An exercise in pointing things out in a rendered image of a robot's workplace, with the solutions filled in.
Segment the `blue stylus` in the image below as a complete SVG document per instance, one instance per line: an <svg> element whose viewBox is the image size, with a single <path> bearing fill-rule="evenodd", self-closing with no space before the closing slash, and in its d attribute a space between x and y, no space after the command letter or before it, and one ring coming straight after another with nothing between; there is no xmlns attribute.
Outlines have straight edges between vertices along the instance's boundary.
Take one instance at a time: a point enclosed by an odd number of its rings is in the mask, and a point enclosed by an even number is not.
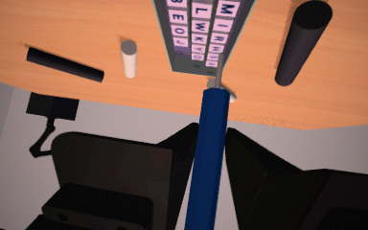
<svg viewBox="0 0 368 230"><path fill-rule="evenodd" d="M184 230L214 230L231 95L220 89L223 62L220 53L215 88L203 90Z"/></svg>

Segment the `white cylinder with grey top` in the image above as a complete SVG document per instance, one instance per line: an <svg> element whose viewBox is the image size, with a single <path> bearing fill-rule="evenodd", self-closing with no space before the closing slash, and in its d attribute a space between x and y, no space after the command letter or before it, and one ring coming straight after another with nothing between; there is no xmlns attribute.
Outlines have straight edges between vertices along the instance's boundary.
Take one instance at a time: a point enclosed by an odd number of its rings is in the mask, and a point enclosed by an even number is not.
<svg viewBox="0 0 368 230"><path fill-rule="evenodd" d="M136 74L137 44L132 40L125 40L121 44L121 51L126 77L133 78Z"/></svg>
<svg viewBox="0 0 368 230"><path fill-rule="evenodd" d="M207 81L207 87L208 88L211 88L211 87L214 87L215 88L215 82L216 82L216 79L209 79ZM233 103L236 101L237 99L237 95L234 94L232 91L230 91L227 87L225 87L223 84L220 86L220 89L226 89L231 95L230 95L230 103Z"/></svg>

